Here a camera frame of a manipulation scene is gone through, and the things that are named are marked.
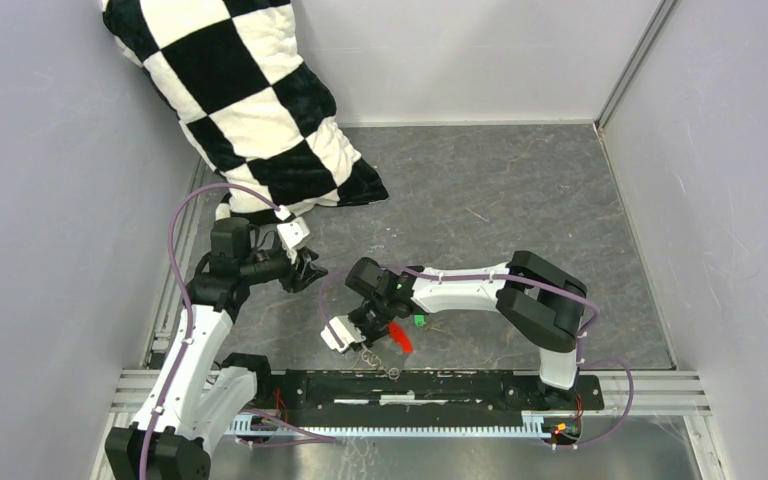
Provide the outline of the metal key holder red handle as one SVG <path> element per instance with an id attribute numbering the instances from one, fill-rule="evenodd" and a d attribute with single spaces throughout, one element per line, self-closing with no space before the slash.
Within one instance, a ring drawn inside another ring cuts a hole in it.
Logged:
<path id="1" fill-rule="evenodd" d="M 383 337 L 371 345 L 361 344 L 359 359 L 386 378 L 397 380 L 405 368 L 407 359 L 414 353 L 414 347 L 405 330 L 397 322 L 389 323 L 384 333 Z"/>

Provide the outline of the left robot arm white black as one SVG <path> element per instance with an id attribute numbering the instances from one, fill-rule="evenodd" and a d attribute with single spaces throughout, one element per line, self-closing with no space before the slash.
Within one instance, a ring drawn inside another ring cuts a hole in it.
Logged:
<path id="1" fill-rule="evenodd" d="M 243 218 L 214 223 L 210 249 L 183 291 L 179 330 L 147 399 L 126 427 L 114 427 L 104 452 L 116 479 L 206 479 L 212 454 L 246 406 L 274 394 L 263 355 L 231 354 L 208 381 L 219 347 L 254 285 L 278 282 L 296 293 L 326 276 L 307 247 L 310 230 L 296 216 L 275 227 L 276 238 L 256 249 L 256 227 Z"/>

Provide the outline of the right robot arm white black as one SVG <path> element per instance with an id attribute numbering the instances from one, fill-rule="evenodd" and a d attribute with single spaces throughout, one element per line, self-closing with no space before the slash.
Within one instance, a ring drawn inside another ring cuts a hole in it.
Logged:
<path id="1" fill-rule="evenodd" d="M 369 347 L 395 333 L 397 318 L 445 311 L 501 315 L 539 350 L 537 392 L 551 408 L 562 408 L 578 393 L 581 320 L 598 309 L 579 279 L 530 251 L 506 262 L 474 269 L 427 266 L 387 268 L 364 257 L 350 269 L 345 285 L 362 303 L 335 316 L 321 331 L 339 353 Z"/>

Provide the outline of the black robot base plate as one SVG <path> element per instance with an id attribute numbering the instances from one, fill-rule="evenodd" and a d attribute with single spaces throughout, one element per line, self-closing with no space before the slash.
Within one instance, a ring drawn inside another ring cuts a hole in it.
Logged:
<path id="1" fill-rule="evenodd" d="M 533 372 L 405 370 L 275 372 L 251 407 L 280 408 L 299 427 L 502 427 L 525 413 L 571 416 L 599 411 L 599 379 L 580 375 L 571 390 L 546 386 Z"/>

